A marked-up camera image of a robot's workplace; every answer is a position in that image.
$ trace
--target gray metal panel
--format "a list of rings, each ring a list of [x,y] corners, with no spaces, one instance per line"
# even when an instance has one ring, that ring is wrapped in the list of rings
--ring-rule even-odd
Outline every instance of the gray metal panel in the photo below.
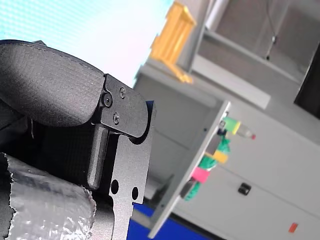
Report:
[[[186,150],[183,146],[154,132],[148,174],[164,182],[175,173],[184,160]]]
[[[189,148],[209,108],[144,75],[138,78],[135,90],[145,99],[155,101],[156,130]]]
[[[251,182],[247,196],[238,193],[242,178],[217,166],[190,201],[180,201],[174,213],[228,240],[318,239],[320,221],[261,190]],[[298,223],[295,233],[288,233]]]

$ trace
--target aluminum foil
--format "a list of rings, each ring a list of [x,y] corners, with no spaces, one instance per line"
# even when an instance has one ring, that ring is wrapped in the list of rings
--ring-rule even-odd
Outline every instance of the aluminum foil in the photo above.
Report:
[[[86,240],[96,203],[85,188],[6,156],[15,213],[6,240]]]

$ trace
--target yellow crate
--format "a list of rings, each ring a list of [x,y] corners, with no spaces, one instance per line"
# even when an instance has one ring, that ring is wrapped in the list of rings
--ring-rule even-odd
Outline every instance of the yellow crate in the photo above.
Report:
[[[195,25],[188,8],[175,2],[166,16],[161,34],[151,47],[150,57],[163,62],[184,83],[192,83],[192,78],[177,67],[176,62]]]

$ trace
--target blue surface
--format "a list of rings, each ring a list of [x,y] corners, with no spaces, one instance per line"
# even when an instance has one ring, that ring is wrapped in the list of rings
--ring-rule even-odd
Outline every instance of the blue surface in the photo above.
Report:
[[[0,39],[42,40],[130,87],[174,0],[0,0]]]
[[[147,216],[153,214],[153,210],[140,204],[135,204],[134,208],[144,213]],[[133,220],[130,220],[127,240],[149,240],[149,229],[139,225]],[[170,218],[164,223],[155,240],[207,240],[201,235],[189,230],[188,228],[176,223]]]

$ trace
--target mounting hole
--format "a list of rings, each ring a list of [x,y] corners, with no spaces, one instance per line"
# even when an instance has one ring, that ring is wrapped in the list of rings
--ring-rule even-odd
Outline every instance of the mounting hole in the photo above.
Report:
[[[117,180],[113,180],[111,183],[111,192],[113,194],[117,194],[118,191],[119,191],[119,183]]]
[[[132,189],[132,199],[133,200],[136,200],[138,198],[138,195],[139,195],[139,191],[138,191],[138,188],[135,186],[133,189]]]

